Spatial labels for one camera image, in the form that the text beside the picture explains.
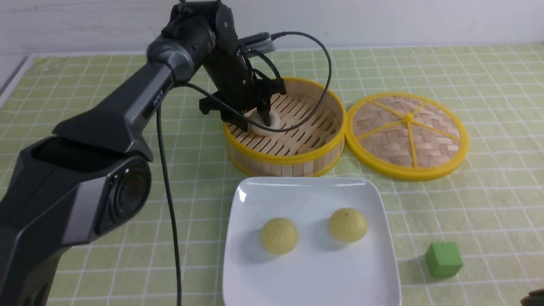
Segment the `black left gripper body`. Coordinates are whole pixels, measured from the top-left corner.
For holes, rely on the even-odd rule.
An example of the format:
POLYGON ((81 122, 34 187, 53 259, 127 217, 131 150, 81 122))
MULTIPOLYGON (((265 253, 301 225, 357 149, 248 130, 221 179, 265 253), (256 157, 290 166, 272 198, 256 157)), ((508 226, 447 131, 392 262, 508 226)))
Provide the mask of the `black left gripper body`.
POLYGON ((238 46, 231 43, 217 42, 204 60, 204 69, 208 73, 216 92, 199 101, 199 110, 207 115, 219 111, 221 119, 230 123, 230 110, 246 113, 257 110, 263 99, 273 95, 285 95, 286 86, 277 68, 264 54, 250 51, 272 68, 274 78, 269 78, 261 71, 253 68, 246 54, 238 52, 238 46))

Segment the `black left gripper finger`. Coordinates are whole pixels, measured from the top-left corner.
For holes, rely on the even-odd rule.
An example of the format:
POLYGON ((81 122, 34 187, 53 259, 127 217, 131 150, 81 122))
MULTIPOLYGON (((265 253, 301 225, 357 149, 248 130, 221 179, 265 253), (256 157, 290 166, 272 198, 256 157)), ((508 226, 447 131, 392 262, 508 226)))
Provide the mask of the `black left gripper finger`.
POLYGON ((263 126, 271 126, 270 111, 270 99, 263 99, 262 102, 260 102, 260 104, 257 106, 257 113, 261 117, 263 126))
POLYGON ((243 132, 248 132, 249 123, 245 114, 239 110, 230 110, 230 112, 232 116, 229 120, 229 123, 239 128, 243 132))

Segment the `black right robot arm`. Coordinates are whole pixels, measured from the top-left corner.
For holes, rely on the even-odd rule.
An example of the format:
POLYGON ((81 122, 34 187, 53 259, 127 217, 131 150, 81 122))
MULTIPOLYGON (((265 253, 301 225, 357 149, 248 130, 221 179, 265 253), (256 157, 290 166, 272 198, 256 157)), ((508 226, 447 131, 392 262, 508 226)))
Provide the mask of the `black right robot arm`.
POLYGON ((544 289, 530 291, 520 300, 521 306, 544 306, 544 289))

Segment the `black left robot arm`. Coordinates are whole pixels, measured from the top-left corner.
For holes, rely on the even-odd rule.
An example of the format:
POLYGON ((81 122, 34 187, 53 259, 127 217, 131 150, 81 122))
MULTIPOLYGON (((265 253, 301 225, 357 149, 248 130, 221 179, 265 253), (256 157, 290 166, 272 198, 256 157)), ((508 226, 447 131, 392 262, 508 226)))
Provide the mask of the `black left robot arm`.
POLYGON ((270 34, 239 38, 219 0, 175 5, 146 63, 97 106, 22 149, 1 200, 1 304, 44 306, 60 257, 134 217, 151 191, 153 155, 143 131, 171 89, 204 67, 216 93, 200 102, 246 129, 241 115, 284 92, 258 80, 247 56, 273 50, 270 34))

